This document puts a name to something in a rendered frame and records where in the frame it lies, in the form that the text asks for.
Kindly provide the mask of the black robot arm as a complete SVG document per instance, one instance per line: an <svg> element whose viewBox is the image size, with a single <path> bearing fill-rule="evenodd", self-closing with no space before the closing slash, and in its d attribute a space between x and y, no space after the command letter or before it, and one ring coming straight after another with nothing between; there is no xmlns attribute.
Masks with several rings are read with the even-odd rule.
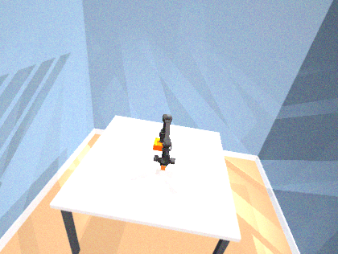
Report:
<svg viewBox="0 0 338 254"><path fill-rule="evenodd" d="M170 139L170 124L172 123L172 115L163 114L163 128L159 132L160 140L162 143L162 154L161 165L166 166L169 164L170 153L172 150L172 143ZM171 149L169 149L171 147Z"/></svg>

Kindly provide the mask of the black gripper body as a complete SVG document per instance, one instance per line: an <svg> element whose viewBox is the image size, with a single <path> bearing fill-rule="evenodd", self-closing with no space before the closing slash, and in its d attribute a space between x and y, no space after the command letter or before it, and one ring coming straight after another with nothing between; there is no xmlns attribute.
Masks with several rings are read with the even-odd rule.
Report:
<svg viewBox="0 0 338 254"><path fill-rule="evenodd" d="M159 158L158 155L155 155L153 161L154 161L154 162L161 162L161 158ZM170 158L169 163L171 163L171 164L174 165L174 164L175 164L175 158Z"/></svg>

